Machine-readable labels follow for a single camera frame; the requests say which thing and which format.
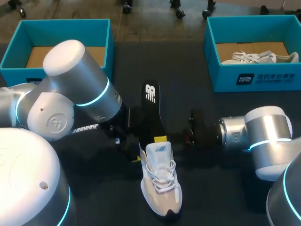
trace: blue box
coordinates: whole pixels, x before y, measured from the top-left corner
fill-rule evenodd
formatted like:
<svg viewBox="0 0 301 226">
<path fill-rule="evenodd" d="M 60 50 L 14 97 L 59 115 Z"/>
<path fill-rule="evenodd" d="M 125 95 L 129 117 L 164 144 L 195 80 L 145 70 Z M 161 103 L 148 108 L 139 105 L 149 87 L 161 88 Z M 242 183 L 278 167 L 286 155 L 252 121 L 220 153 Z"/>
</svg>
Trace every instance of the blue box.
<svg viewBox="0 0 301 226">
<path fill-rule="evenodd" d="M 301 24 L 295 15 L 209 17 L 204 52 L 214 92 L 301 90 L 301 63 L 222 65 L 216 47 L 218 43 L 283 42 L 289 54 L 297 52 L 300 58 L 300 37 Z M 264 80 L 264 75 L 275 79 Z M 247 81 L 238 82 L 241 77 Z"/>
<path fill-rule="evenodd" d="M 26 68 L 33 47 L 51 47 L 75 39 L 86 47 L 105 47 L 102 70 L 112 76 L 114 41 L 109 19 L 23 20 L 0 64 L 7 86 L 42 80 L 42 68 Z"/>
</svg>

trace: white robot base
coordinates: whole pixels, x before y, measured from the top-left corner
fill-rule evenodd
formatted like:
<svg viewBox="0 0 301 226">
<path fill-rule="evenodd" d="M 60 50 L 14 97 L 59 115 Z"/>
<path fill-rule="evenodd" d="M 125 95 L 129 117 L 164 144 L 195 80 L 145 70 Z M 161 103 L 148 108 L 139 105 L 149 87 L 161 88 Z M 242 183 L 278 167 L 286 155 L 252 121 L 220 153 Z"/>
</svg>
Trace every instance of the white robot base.
<svg viewBox="0 0 301 226">
<path fill-rule="evenodd" d="M 75 204 L 58 156 L 39 135 L 0 129 L 0 225 L 75 226 Z"/>
</svg>

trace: floor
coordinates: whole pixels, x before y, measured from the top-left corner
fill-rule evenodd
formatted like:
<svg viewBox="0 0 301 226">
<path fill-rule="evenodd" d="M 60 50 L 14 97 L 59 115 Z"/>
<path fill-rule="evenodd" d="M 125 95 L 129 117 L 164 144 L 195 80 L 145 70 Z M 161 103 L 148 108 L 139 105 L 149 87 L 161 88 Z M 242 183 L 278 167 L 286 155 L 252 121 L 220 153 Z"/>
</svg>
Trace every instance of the floor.
<svg viewBox="0 0 301 226">
<path fill-rule="evenodd" d="M 134 0 L 132 13 L 124 15 L 120 0 L 23 0 L 31 19 L 110 18 L 116 41 L 201 40 L 205 30 L 202 10 L 206 1 L 182 0 L 183 20 L 170 9 L 169 0 Z M 259 8 L 217 4 L 215 15 L 257 15 Z M 0 6 L 0 43 L 8 43 L 21 17 Z"/>
</svg>

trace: shoe tongue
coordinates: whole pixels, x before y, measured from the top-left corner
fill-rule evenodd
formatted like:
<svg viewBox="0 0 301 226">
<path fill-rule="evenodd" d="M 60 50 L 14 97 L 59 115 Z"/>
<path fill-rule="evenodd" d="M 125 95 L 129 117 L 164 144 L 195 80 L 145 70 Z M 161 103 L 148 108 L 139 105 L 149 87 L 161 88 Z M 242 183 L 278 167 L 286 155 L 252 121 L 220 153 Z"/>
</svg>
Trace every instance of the shoe tongue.
<svg viewBox="0 0 301 226">
<path fill-rule="evenodd" d="M 149 165 L 153 170 L 159 166 L 170 167 L 171 161 L 171 143 L 160 142 L 152 143 L 146 146 L 145 152 Z"/>
</svg>

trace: cable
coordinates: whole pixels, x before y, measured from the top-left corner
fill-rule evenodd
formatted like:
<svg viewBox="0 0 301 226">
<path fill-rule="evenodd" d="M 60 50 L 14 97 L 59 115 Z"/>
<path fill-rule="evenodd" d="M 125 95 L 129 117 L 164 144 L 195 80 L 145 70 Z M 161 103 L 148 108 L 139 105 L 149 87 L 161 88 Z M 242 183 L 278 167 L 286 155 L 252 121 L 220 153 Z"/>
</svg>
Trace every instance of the cable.
<svg viewBox="0 0 301 226">
<path fill-rule="evenodd" d="M 83 132 L 83 131 L 87 131 L 87 130 L 97 129 L 97 127 L 98 127 L 98 124 L 80 127 L 80 128 L 71 130 L 71 131 L 68 133 L 68 135 L 70 135 L 70 134 L 75 134 L 75 133 L 79 133 L 79 132 Z"/>
</svg>

